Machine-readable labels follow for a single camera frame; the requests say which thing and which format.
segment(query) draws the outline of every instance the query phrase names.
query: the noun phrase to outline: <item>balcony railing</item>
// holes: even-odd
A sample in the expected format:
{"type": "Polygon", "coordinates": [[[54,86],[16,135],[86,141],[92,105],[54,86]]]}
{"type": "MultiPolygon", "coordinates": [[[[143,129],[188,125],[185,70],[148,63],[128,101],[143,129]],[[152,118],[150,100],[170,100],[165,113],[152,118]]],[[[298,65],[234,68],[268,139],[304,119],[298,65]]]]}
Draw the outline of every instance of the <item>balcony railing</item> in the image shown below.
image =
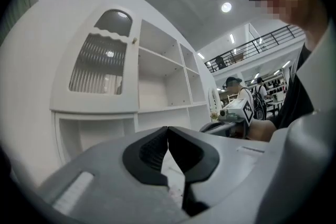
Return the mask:
{"type": "Polygon", "coordinates": [[[266,50],[273,49],[304,34],[303,30],[298,26],[287,25],[218,55],[206,61],[205,65],[213,73],[266,50]]]}

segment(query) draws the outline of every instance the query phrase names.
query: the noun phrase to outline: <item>black shirt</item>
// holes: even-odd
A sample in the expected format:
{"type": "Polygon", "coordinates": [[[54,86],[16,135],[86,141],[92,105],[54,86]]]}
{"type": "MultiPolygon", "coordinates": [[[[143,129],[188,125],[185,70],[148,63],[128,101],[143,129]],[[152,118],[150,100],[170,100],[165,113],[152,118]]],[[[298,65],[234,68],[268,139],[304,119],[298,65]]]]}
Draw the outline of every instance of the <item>black shirt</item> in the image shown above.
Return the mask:
{"type": "MultiPolygon", "coordinates": [[[[303,65],[309,55],[310,51],[304,45],[297,60],[296,70],[303,65]]],[[[271,120],[277,129],[287,128],[294,120],[314,111],[306,90],[296,76],[296,70],[294,77],[291,74],[283,106],[278,115],[271,120]]]]}

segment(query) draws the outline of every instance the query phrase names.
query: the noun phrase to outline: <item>frosted glass panel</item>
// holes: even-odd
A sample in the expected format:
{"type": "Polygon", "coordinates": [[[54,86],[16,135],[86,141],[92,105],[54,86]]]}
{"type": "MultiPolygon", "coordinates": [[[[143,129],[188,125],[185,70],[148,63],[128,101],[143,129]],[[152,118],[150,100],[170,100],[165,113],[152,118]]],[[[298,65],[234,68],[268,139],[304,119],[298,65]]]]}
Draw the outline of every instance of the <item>frosted glass panel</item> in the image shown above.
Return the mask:
{"type": "Polygon", "coordinates": [[[132,18],[120,10],[108,10],[97,21],[95,27],[117,33],[120,36],[130,36],[132,18]]]}
{"type": "Polygon", "coordinates": [[[89,34],[73,69],[69,90],[121,94],[127,44],[89,34]]]}

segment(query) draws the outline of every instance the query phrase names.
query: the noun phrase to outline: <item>ceiling light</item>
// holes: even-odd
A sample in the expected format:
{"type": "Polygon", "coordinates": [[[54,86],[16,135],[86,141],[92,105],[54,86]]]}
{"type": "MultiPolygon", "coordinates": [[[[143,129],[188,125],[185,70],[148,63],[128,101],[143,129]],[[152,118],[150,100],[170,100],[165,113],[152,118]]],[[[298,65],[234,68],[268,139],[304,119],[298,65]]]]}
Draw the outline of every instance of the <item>ceiling light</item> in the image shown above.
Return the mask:
{"type": "Polygon", "coordinates": [[[232,5],[229,3],[229,2],[225,2],[223,5],[222,5],[222,12],[229,12],[232,8],[232,5]]]}
{"type": "Polygon", "coordinates": [[[231,42],[232,42],[232,44],[235,42],[235,39],[233,38],[233,35],[232,34],[230,34],[230,39],[231,39],[231,42]]]}
{"type": "Polygon", "coordinates": [[[290,63],[290,61],[286,62],[285,65],[282,68],[285,68],[286,65],[288,65],[290,63]]]}
{"type": "Polygon", "coordinates": [[[120,17],[127,18],[127,15],[125,13],[122,13],[122,12],[118,12],[118,15],[120,17]]]}
{"type": "Polygon", "coordinates": [[[113,57],[114,56],[114,52],[109,50],[109,51],[106,52],[106,56],[107,57],[113,57]]]}
{"type": "Polygon", "coordinates": [[[200,53],[198,53],[198,56],[200,56],[202,59],[205,59],[203,55],[201,55],[200,53]]]}

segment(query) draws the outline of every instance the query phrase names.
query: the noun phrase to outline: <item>cap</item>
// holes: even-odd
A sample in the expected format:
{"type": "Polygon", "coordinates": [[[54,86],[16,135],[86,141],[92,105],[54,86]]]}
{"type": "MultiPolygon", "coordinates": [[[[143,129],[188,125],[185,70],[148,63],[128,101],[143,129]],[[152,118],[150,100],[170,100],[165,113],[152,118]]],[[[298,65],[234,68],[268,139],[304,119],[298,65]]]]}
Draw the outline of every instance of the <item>cap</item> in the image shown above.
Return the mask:
{"type": "Polygon", "coordinates": [[[234,81],[236,81],[237,83],[241,83],[242,79],[235,78],[235,77],[228,77],[226,79],[225,84],[223,85],[223,89],[226,89],[227,87],[232,86],[234,81]]]}

